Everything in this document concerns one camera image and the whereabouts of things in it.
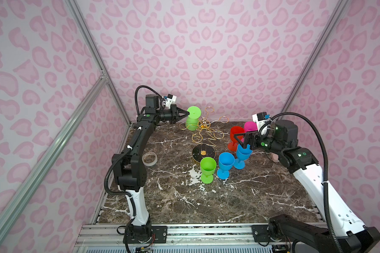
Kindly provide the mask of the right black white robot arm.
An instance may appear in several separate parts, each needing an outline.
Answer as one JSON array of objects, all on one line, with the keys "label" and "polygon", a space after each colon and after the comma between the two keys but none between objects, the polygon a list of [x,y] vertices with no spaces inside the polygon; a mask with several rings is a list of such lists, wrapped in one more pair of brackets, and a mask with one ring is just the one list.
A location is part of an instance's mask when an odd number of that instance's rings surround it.
[{"label": "right black white robot arm", "polygon": [[298,145],[298,126],[292,121],[277,121],[271,135],[250,131],[234,138],[242,148],[277,154],[279,162],[301,183],[327,224],[321,228],[289,215],[278,215],[268,223],[268,236],[272,240],[289,237],[320,253],[368,253],[380,241],[380,232],[366,226],[348,207],[312,152]]}]

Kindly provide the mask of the green wine glass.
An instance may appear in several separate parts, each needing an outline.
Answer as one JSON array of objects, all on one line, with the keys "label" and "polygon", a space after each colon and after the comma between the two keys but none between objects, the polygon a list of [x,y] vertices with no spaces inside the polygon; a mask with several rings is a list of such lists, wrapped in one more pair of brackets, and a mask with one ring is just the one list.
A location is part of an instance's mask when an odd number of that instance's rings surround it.
[{"label": "green wine glass", "polygon": [[201,181],[204,184],[212,183],[214,179],[214,173],[216,170],[216,161],[211,157],[205,157],[200,162],[201,167]]},{"label": "green wine glass", "polygon": [[187,111],[189,115],[186,119],[185,126],[188,130],[195,131],[198,128],[198,122],[202,112],[197,106],[190,106]]}]

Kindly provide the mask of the blue wine glass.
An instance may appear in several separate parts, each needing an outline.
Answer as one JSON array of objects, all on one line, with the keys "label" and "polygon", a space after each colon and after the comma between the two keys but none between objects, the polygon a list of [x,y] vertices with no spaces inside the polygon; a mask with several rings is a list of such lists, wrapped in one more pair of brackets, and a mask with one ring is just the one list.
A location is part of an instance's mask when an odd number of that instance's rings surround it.
[{"label": "blue wine glass", "polygon": [[248,144],[246,148],[243,148],[240,144],[236,150],[236,159],[234,162],[234,167],[236,169],[243,169],[245,167],[245,161],[251,156],[252,150],[250,149],[250,145]]},{"label": "blue wine glass", "polygon": [[224,152],[219,155],[219,168],[217,171],[217,176],[226,180],[230,176],[230,170],[232,169],[235,163],[235,157],[229,152]]}]

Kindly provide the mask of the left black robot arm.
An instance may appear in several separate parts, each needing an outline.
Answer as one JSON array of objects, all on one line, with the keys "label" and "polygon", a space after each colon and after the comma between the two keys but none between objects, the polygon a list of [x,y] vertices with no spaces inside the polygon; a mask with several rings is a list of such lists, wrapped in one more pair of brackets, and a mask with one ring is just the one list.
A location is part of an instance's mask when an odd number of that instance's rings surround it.
[{"label": "left black robot arm", "polygon": [[104,179],[104,189],[110,196],[124,195],[130,210],[130,221],[124,230],[124,244],[153,241],[152,223],[146,208],[144,186],[147,168],[142,160],[147,142],[160,122],[176,122],[189,112],[176,105],[177,97],[168,94],[146,96],[146,105],[137,116],[136,130],[123,151],[112,157],[112,164]]}]

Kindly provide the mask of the magenta wine glass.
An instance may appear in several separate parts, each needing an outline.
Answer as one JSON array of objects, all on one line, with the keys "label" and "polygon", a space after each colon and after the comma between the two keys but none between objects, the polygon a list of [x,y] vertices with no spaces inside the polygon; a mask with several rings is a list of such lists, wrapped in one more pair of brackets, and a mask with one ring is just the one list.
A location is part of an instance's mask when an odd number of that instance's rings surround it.
[{"label": "magenta wine glass", "polygon": [[251,132],[251,131],[257,131],[258,130],[256,123],[253,121],[246,122],[244,124],[243,129],[245,132]]}]

